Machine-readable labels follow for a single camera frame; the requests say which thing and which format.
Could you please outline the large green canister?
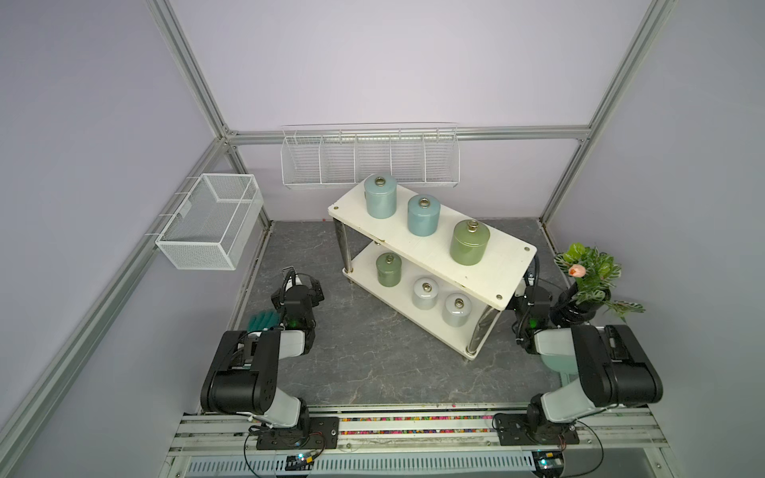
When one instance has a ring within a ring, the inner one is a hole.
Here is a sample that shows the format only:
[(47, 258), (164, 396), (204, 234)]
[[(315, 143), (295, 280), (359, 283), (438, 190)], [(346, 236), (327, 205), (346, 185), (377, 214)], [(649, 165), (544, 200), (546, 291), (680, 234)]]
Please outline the large green canister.
[(477, 265), (483, 258), (490, 240), (488, 226), (476, 219), (458, 222), (453, 229), (449, 254), (464, 266)]

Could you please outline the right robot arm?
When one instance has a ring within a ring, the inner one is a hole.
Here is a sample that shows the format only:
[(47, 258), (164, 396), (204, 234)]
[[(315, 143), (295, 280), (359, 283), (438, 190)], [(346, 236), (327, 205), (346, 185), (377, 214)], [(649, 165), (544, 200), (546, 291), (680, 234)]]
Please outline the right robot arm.
[(533, 396), (523, 415), (504, 419), (501, 431), (549, 443), (580, 418), (618, 406), (656, 404), (663, 398), (659, 373), (629, 326), (572, 323), (565, 309), (553, 302), (548, 290), (534, 285), (526, 286), (515, 300), (516, 344), (527, 354), (567, 362), (576, 378)]

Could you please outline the light blue canister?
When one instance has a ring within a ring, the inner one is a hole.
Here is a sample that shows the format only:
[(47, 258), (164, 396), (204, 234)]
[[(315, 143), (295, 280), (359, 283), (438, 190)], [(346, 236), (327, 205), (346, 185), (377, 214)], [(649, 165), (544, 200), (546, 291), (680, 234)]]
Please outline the light blue canister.
[(372, 218), (386, 219), (396, 213), (398, 182), (387, 173), (370, 175), (364, 182), (365, 201)]
[(441, 204), (428, 194), (414, 195), (408, 201), (408, 231), (418, 237), (428, 237), (436, 232)]

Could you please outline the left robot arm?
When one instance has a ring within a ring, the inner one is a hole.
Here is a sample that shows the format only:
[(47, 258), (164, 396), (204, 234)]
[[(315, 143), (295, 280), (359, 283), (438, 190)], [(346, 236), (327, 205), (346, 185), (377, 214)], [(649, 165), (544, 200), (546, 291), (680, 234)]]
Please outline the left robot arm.
[(324, 301), (320, 282), (291, 272), (271, 296), (275, 325), (223, 334), (200, 392), (204, 412), (243, 415), (278, 431), (309, 433), (301, 398), (278, 386), (279, 362), (305, 356), (316, 338), (314, 309)]

